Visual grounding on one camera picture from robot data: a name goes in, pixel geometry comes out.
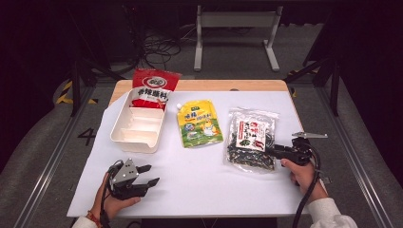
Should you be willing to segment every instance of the yellow snack pouch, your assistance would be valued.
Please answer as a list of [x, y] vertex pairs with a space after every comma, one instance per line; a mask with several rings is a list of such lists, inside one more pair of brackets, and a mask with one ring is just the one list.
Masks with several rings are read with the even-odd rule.
[[216, 109], [210, 100], [188, 102], [178, 112], [183, 147], [222, 142]]

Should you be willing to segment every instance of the human hand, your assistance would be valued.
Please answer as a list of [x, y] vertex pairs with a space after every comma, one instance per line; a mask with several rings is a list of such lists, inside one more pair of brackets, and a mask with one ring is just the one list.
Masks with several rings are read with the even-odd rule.
[[[282, 159], [281, 164], [291, 171], [291, 181], [294, 184], [299, 185], [299, 191], [302, 193], [302, 195], [305, 195], [305, 193], [308, 191], [309, 185], [311, 185], [311, 182], [314, 179], [314, 166], [310, 162], [304, 166], [297, 165], [287, 159]], [[328, 197], [329, 196], [326, 190], [323, 188], [320, 181], [318, 181], [315, 185], [314, 191], [311, 194], [311, 197], [308, 199], [308, 202]]]
[[[104, 187], [105, 187], [106, 182], [107, 182], [107, 173], [105, 174], [104, 180], [97, 191], [94, 205], [92, 206], [92, 208], [90, 210], [92, 215], [94, 215], [94, 217], [98, 220], [100, 219], [101, 201], [102, 201], [102, 196], [104, 193]], [[118, 212], [121, 211], [122, 209], [132, 206], [132, 205], [140, 202], [140, 200], [141, 200], [139, 197], [125, 199], [125, 200], [116, 199], [116, 198], [113, 198], [112, 196], [110, 196], [108, 189], [106, 189], [105, 196], [106, 196], [106, 199], [104, 201], [104, 209], [107, 213], [109, 220], [115, 218], [116, 214], [118, 214]]]

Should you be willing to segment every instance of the cable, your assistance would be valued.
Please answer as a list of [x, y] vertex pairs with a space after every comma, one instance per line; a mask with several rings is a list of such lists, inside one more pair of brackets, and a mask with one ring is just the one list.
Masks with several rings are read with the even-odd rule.
[[315, 161], [315, 174], [314, 174], [314, 178], [312, 179], [311, 184], [308, 187], [308, 190], [305, 193], [305, 196], [302, 198], [301, 202], [299, 203], [296, 215], [294, 216], [293, 228], [297, 228], [298, 223], [299, 223], [299, 218], [302, 214], [302, 210], [303, 210], [306, 202], [308, 201], [308, 199], [311, 197], [311, 194], [314, 191], [315, 185], [317, 184], [317, 181], [320, 178], [320, 176], [319, 176], [319, 174], [320, 174], [320, 157], [319, 157], [317, 151], [308, 143], [301, 142], [301, 144], [303, 144], [311, 149], [311, 152], [313, 154], [314, 161]]

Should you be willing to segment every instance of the metal frame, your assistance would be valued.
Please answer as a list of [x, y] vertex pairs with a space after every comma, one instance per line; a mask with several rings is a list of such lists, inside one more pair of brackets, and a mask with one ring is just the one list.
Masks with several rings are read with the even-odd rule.
[[245, 28], [270, 28], [270, 37], [263, 40], [264, 48], [269, 58], [270, 65], [274, 71], [279, 71], [278, 62], [273, 43], [278, 29], [279, 19], [281, 17], [282, 7], [276, 11], [259, 12], [224, 12], [224, 11], [206, 11], [202, 12], [202, 7], [198, 6], [197, 12], [197, 44], [195, 53], [195, 71], [202, 70], [202, 28], [218, 27], [245, 27]]

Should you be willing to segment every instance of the white sleeve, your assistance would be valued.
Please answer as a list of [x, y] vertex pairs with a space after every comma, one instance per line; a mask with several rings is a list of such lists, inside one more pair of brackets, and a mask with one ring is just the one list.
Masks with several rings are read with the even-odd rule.
[[72, 228], [98, 228], [95, 222], [91, 221], [86, 217], [79, 217]]
[[311, 228], [356, 228], [355, 221], [349, 216], [343, 216], [338, 211], [332, 198], [318, 199], [308, 205], [312, 216]]

